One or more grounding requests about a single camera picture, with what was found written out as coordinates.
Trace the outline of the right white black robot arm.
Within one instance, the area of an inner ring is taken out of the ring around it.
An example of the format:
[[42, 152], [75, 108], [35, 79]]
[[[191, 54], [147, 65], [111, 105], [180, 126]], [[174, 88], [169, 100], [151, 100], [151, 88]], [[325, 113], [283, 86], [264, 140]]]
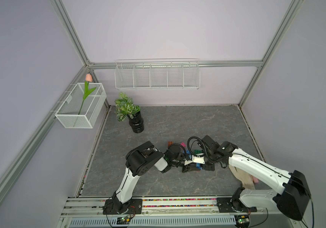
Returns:
[[271, 166], [228, 141], [218, 144], [209, 136], [202, 139], [192, 136], [189, 138], [189, 141], [191, 140], [197, 141], [203, 151], [199, 158], [207, 163], [222, 162], [238, 168], [270, 187], [268, 190], [238, 188], [230, 201], [235, 211], [254, 207], [278, 209], [292, 220], [303, 220], [308, 204], [312, 203], [309, 186], [303, 173], [297, 170], [288, 172]]

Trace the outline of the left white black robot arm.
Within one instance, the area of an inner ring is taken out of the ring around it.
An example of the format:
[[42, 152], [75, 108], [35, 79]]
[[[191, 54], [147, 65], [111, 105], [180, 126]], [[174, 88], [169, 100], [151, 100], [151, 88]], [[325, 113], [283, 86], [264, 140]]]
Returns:
[[153, 167], [162, 173], [169, 171], [172, 167], [182, 167], [183, 172], [187, 172], [198, 169], [198, 164], [205, 164], [204, 155], [189, 152], [181, 144], [173, 143], [162, 153], [150, 141], [147, 141], [126, 155], [125, 175], [119, 188], [113, 194], [113, 202], [121, 206], [130, 201], [140, 177]]

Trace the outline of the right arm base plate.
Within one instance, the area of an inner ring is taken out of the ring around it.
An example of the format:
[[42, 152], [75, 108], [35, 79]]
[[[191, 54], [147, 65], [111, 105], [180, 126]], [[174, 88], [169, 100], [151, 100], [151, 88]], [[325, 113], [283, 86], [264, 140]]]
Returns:
[[216, 206], [220, 213], [252, 213], [257, 212], [256, 207], [248, 208], [239, 200], [233, 200], [230, 197], [219, 197], [216, 199]]

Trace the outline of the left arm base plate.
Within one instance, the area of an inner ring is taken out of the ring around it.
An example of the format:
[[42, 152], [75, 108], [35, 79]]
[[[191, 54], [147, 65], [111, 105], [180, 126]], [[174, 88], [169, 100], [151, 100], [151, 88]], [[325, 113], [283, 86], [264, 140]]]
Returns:
[[141, 214], [143, 208], [142, 199], [131, 199], [126, 203], [121, 203], [117, 198], [108, 199], [103, 206], [104, 215], [117, 214]]

